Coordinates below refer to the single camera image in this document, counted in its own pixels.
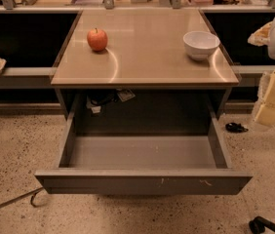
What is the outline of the white tag under table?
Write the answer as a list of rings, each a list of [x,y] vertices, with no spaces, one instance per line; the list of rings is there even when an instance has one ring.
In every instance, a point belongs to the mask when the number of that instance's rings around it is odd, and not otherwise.
[[[124,102],[134,98],[136,95],[130,89],[124,89],[124,90],[119,90],[117,92],[117,96],[122,102]]]

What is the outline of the grey top drawer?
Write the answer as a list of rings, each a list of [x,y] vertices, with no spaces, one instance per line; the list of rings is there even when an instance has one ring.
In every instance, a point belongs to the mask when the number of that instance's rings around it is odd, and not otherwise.
[[[139,92],[99,114],[75,98],[53,168],[35,176],[50,194],[236,195],[251,174],[232,167],[209,98]]]

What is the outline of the red apple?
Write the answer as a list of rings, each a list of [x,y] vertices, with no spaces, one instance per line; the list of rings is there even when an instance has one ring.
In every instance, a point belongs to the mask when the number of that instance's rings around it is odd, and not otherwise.
[[[87,42],[93,51],[99,52],[107,47],[108,37],[104,30],[94,28],[87,33]]]

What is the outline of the metal rod with hook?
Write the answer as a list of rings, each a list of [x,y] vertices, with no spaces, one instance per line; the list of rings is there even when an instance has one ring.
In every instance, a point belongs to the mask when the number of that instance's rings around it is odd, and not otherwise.
[[[20,196],[18,196],[18,197],[16,197],[16,198],[13,198],[13,199],[11,199],[11,200],[8,200],[8,201],[6,201],[6,202],[3,202],[3,203],[0,204],[0,209],[2,209],[2,208],[4,208],[4,207],[7,207],[7,206],[9,206],[9,205],[11,205],[11,204],[14,204],[15,202],[17,202],[17,201],[19,201],[19,200],[22,200],[22,199],[24,199],[24,198],[27,198],[27,197],[29,197],[29,196],[31,197],[31,199],[30,199],[30,204],[33,205],[32,202],[33,202],[35,196],[36,196],[39,192],[41,192],[43,189],[44,189],[43,187],[39,187],[39,188],[37,188],[37,189],[34,189],[34,190],[29,191],[29,192],[27,192],[27,193],[24,193],[24,194],[22,194],[22,195],[20,195]]]

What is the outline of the white bowl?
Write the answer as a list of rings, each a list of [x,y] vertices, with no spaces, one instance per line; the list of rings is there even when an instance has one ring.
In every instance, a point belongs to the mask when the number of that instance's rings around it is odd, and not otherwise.
[[[191,31],[183,36],[186,53],[194,60],[210,57],[218,48],[220,40],[211,32]]]

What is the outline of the black chair base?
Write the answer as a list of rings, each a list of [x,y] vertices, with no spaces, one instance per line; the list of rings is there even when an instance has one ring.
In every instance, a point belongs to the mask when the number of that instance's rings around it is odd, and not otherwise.
[[[249,222],[249,227],[253,234],[261,234],[265,229],[275,232],[275,223],[262,217],[257,216]]]

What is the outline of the grey cabinet with steel top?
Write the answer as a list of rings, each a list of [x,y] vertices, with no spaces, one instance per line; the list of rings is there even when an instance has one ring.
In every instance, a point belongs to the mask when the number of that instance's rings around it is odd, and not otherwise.
[[[108,37],[103,51],[93,51],[87,33],[102,29]],[[210,31],[196,9],[120,8],[92,9],[81,13],[62,52],[52,85],[64,113],[78,90],[132,89],[150,94],[135,97],[112,108],[123,118],[148,120],[161,116],[171,105],[162,91],[206,93],[207,98],[188,98],[184,111],[199,110],[209,102],[221,114],[230,90],[238,84],[220,48],[207,59],[194,60],[185,51],[183,36],[191,31]]]

